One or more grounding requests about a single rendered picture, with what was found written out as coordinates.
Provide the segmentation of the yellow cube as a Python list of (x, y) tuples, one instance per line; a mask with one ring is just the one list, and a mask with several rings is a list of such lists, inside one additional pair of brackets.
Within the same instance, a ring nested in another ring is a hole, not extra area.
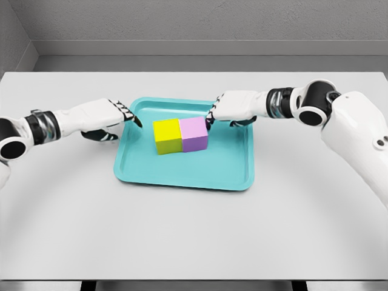
[(159, 155), (182, 152), (179, 119), (153, 121), (156, 150)]

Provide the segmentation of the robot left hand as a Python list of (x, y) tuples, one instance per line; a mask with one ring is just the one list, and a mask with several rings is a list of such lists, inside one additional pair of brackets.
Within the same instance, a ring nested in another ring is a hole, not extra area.
[(140, 119), (123, 103), (116, 100), (103, 98), (82, 104), (81, 113), (85, 117), (80, 129), (81, 135), (92, 141), (118, 140), (117, 134), (110, 133), (105, 128), (115, 127), (122, 122), (132, 121), (139, 128), (142, 128)]

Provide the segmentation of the teal rectangular tray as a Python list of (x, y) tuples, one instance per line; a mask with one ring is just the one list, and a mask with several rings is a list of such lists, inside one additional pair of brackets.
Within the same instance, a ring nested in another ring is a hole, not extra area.
[(243, 191), (255, 177), (253, 126), (215, 122), (205, 150), (159, 155), (153, 121), (205, 116), (211, 101), (142, 97), (130, 110), (142, 127), (125, 123), (113, 171), (124, 182)]

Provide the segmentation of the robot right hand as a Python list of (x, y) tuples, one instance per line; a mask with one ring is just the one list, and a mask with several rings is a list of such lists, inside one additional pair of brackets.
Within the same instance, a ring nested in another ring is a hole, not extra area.
[(215, 121), (227, 121), (231, 127), (247, 126), (257, 119), (255, 112), (259, 93), (248, 90), (229, 90), (218, 96), (205, 117), (209, 131)]

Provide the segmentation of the pink purple cube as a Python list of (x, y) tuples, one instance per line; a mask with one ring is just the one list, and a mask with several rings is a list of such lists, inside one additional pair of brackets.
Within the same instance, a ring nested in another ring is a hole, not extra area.
[(180, 119), (179, 127), (183, 152), (195, 152), (207, 148), (208, 131), (203, 116)]

